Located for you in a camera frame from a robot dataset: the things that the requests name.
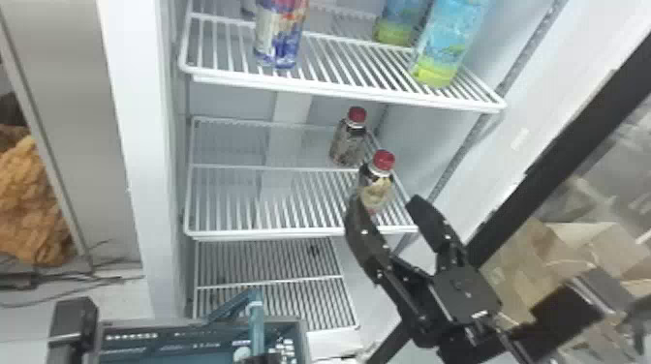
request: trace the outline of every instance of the can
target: can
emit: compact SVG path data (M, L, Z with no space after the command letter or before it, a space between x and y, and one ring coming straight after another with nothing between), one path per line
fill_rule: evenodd
M450 85L493 0L438 0L420 35L410 74L430 87Z
M382 16L373 27L380 43L410 46L430 0L387 0Z
M253 53L266 67L296 64L308 0L258 0Z

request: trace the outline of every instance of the wall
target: wall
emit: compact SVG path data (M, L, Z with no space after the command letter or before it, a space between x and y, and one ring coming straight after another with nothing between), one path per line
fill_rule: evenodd
M270 120L277 92L232 87L191 81L189 115L232 117L243 120ZM362 106L368 112L368 126L380 124L384 105L348 99L315 96L307 117L312 125L334 126L348 113L351 106Z
M83 239L138 258L95 1L7 0L0 10Z

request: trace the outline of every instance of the red bottle cap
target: red bottle cap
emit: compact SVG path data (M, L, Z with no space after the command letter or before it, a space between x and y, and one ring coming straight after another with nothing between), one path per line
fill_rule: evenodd
M379 170L392 170L395 165L395 156L387 150L378 150L373 156L373 165Z
M353 106L348 110L348 118L356 123L363 123L366 121L366 110L364 107Z

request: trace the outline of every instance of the robotic arm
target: robotic arm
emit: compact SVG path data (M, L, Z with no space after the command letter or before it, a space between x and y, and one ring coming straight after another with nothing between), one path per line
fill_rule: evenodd
M593 269L554 291L532 309L533 324L510 331L495 322L502 302L444 216L419 196L406 205L420 233L437 254L433 275L394 255L361 201L350 203L346 238L357 262L395 304L402 319L369 363L388 362L409 340L438 348L446 363L482 363L509 351L519 363L536 363L610 310L613 300L591 288L607 285L621 293L602 269Z

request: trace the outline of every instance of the refrigerator shelf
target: refrigerator shelf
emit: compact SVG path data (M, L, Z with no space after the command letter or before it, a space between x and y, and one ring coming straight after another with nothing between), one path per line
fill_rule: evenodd
M264 311L300 317L309 331L358 327L343 273L328 239L200 242L195 251L194 317L248 288L261 288Z
M507 105L465 68L448 87L424 86L409 75L410 48L374 43L352 30L305 31L296 67L263 68L252 54L253 22L214 15L195 4L188 3L178 62L196 82L484 113ZM335 29L365 23L344 15L329 21L338 24Z
M241 241L344 235L343 219L357 185L357 170L304 167L329 163L329 128L205 117L196 117L193 123L183 224L188 236ZM325 142L314 141L321 134ZM220 138L211 136L230 140L215 145ZM301 137L313 140L313 145L305 149ZM370 156L379 145L372 136L369 140ZM373 219L384 234L416 232L404 207L407 195L400 179L394 180L393 200Z
M340 167L327 155L335 127L195 116L192 119L193 166ZM372 135L364 142L363 160L379 149Z

